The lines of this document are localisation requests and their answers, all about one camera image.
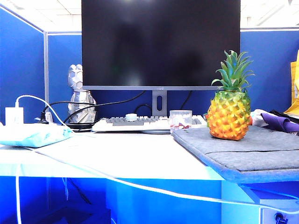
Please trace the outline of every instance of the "pineapple leaves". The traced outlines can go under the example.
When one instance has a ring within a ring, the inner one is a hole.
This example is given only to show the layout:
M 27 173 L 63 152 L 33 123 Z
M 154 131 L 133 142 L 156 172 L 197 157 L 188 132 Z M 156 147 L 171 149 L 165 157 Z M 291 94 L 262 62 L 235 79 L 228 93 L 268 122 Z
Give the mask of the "pineapple leaves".
M 224 86 L 224 87 L 227 87 L 228 85 L 226 84 L 226 82 L 224 82 L 222 79 L 220 80 L 220 79 L 214 79 L 213 81 L 212 81 L 212 84 L 211 85 L 213 85 L 215 82 L 221 82 L 222 83 L 222 85 Z
M 234 73 L 234 68 L 232 67 L 231 63 L 229 63 L 229 61 L 225 60 L 225 63 L 228 67 L 228 77 L 231 79 L 231 77 Z
M 212 84 L 221 82 L 224 90 L 242 91 L 249 87 L 249 83 L 246 79 L 254 75 L 252 70 L 246 70 L 252 63 L 252 61 L 249 60 L 251 57 L 245 56 L 246 51 L 239 55 L 233 50 L 229 52 L 230 54 L 224 51 L 227 58 L 221 62 L 221 69 L 216 71 L 221 73 L 222 79 L 215 79 L 212 81 Z
M 226 84 L 228 84 L 228 85 L 231 84 L 231 81 L 228 78 L 228 74 L 226 73 L 226 71 L 224 69 L 218 69 L 216 72 L 221 73 L 222 79 Z

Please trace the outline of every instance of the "power adapter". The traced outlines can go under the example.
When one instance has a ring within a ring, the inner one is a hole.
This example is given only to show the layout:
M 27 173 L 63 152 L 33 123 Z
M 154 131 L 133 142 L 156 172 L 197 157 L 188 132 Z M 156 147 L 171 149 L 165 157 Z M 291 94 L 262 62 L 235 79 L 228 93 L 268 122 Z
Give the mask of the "power adapter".
M 6 107 L 5 108 L 5 125 L 24 124 L 23 107 Z

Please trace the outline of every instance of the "robot figurine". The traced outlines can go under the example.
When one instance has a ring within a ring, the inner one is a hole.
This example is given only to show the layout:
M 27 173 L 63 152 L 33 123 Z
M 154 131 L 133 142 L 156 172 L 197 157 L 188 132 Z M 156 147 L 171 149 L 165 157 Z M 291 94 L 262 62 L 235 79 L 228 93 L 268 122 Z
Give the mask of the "robot figurine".
M 89 90 L 83 90 L 83 70 L 82 65 L 72 64 L 69 68 L 67 82 L 73 89 L 73 95 L 71 97 L 72 102 L 90 103 L 96 104 L 95 99 L 92 97 Z M 68 104 L 68 114 L 72 114 L 75 111 L 87 107 L 85 104 Z M 95 119 L 96 111 L 94 107 L 85 109 L 76 113 L 70 118 L 70 123 L 93 123 Z

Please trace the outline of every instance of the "light blue bag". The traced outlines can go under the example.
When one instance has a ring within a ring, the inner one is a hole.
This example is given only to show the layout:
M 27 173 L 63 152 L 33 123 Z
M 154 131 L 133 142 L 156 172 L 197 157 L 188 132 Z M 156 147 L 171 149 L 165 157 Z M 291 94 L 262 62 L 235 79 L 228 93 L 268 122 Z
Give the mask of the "light blue bag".
M 0 144 L 42 147 L 70 138 L 72 131 L 56 124 L 21 124 L 0 126 Z

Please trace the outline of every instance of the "white desk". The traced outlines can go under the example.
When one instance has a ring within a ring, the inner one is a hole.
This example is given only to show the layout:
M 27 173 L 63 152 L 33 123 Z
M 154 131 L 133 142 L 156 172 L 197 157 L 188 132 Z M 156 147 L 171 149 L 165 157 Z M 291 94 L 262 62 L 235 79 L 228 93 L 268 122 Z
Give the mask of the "white desk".
M 114 177 L 223 180 L 171 135 L 84 133 L 37 151 Z M 100 177 L 23 148 L 0 146 L 1 176 L 15 176 L 19 164 L 20 176 Z

